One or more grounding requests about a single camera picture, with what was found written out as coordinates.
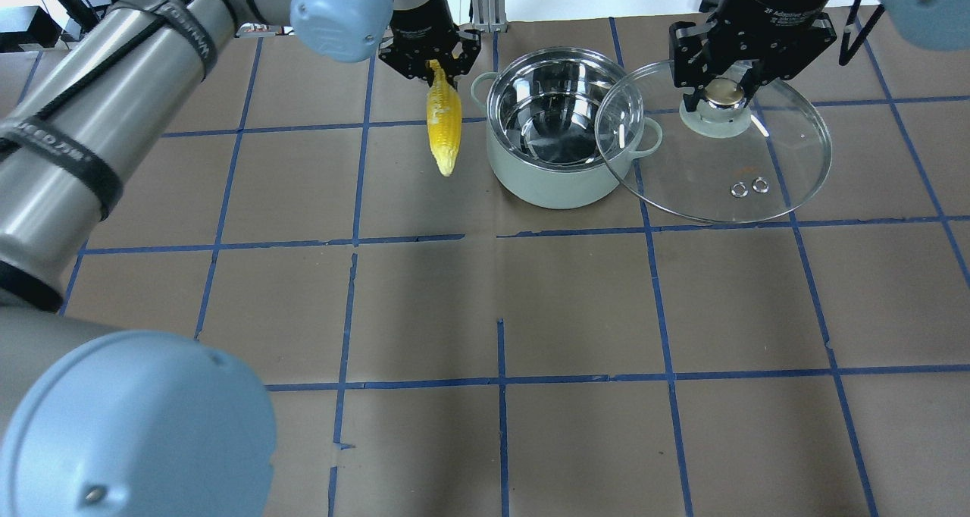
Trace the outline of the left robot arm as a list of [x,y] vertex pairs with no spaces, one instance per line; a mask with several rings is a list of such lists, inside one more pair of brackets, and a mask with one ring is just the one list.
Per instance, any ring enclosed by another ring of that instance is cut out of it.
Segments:
[[246,24],[338,62],[453,86],[480,41],[448,0],[111,0],[2,119],[2,514],[260,516],[277,421],[242,359],[63,315],[67,271],[145,184],[158,144]]

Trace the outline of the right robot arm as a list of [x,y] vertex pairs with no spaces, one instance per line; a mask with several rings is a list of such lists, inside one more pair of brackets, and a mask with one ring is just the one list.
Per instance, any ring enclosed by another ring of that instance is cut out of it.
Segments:
[[851,27],[862,0],[853,0],[846,30],[837,33],[829,0],[718,0],[706,22],[675,22],[669,29],[671,75],[684,90],[682,105],[699,108],[714,79],[737,62],[749,64],[739,82],[740,106],[775,80],[800,74],[840,41],[840,64],[848,64],[884,14],[898,33],[922,49],[968,48],[968,0],[878,0],[858,36]]

